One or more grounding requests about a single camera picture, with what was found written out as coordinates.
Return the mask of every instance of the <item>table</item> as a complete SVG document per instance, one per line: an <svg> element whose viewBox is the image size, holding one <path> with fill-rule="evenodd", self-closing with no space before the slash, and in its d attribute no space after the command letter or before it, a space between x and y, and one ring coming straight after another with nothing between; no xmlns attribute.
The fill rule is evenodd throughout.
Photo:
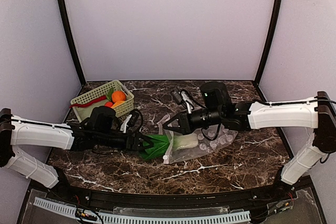
<svg viewBox="0 0 336 224"><path fill-rule="evenodd" d="M199 102L205 81L122 81L134 94L134 105L144 116L142 133L157 134L157 122L166 114L183 111L170 91L186 89ZM223 81L232 102L260 99L251 81ZM86 93L106 82L88 82ZM73 111L67 122L77 121ZM73 186L131 194L204 194L270 185L278 168L289 160L275 128L240 132L233 144L211 155L164 165L161 158L144 161L137 153L70 152L54 148L48 160L65 172Z"/></svg>

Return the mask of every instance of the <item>white wall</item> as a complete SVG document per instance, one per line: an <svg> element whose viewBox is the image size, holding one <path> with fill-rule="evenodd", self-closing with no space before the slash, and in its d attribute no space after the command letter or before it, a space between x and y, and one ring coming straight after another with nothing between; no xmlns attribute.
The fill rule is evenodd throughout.
<svg viewBox="0 0 336 224"><path fill-rule="evenodd" d="M66 2L87 80L252 80L274 0Z"/></svg>
<svg viewBox="0 0 336 224"><path fill-rule="evenodd" d="M261 89L270 101L302 99L326 91L336 100L336 0L282 0ZM305 129L284 129L296 153ZM336 212L336 155L311 171L328 223Z"/></svg>
<svg viewBox="0 0 336 224"><path fill-rule="evenodd" d="M0 109L61 122L80 89L57 0L0 0ZM25 150L45 161L48 148ZM0 169L0 219L16 223L29 181Z"/></svg>

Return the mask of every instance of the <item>beige plastic basket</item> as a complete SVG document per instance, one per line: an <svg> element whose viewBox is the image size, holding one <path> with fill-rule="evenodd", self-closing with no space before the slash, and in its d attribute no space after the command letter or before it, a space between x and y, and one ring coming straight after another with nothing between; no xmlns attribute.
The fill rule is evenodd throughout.
<svg viewBox="0 0 336 224"><path fill-rule="evenodd" d="M109 92L109 90L111 88L114 88L114 90L121 90L126 94L126 101L121 104L116 106L115 108L113 108L116 113L117 113L117 117L120 117L122 115L125 115L126 113L132 111L134 109L134 95L118 80L114 80L111 82L108 82L96 89L93 89L85 94L80 95L79 97L76 97L74 99L71 100L71 104L74 103L79 103L79 104L85 104L88 103L90 101L92 101L93 99L99 98L103 95L107 95L107 93ZM79 122L83 121L85 118L88 118L91 115L92 110L95 107L99 107L104 105L108 100L103 100L97 103L94 103L91 106L88 106L86 108L80 108L80 107L73 107L74 112L76 114L77 119L79 120Z"/></svg>

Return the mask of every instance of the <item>red chili pepper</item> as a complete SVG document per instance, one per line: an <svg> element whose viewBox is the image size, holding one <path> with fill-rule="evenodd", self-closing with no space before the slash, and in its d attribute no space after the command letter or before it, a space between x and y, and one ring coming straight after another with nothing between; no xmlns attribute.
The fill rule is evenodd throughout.
<svg viewBox="0 0 336 224"><path fill-rule="evenodd" d="M92 101L90 101L88 103L85 103L85 104L74 103L74 104L70 105L70 108L72 108L72 107L86 108L86 107L88 107L90 105L93 105L96 102L101 102L101 101L103 101L105 99L106 99L106 95L103 95L102 97L98 97L96 99L93 99Z"/></svg>

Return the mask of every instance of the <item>green leaf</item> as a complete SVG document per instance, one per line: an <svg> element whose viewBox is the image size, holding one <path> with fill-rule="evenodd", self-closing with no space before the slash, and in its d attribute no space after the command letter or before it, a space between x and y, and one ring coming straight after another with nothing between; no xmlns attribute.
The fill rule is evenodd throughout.
<svg viewBox="0 0 336 224"><path fill-rule="evenodd" d="M112 102L112 94L114 92L114 88L112 87L109 92L106 95L106 99L109 100L110 102Z"/></svg>
<svg viewBox="0 0 336 224"><path fill-rule="evenodd" d="M152 148L145 149L144 151L140 152L140 156L145 159L153 159L156 157L162 157L166 150L169 147L169 140L168 137L165 135L148 135L148 137L151 138L151 141L153 142L154 146Z"/></svg>

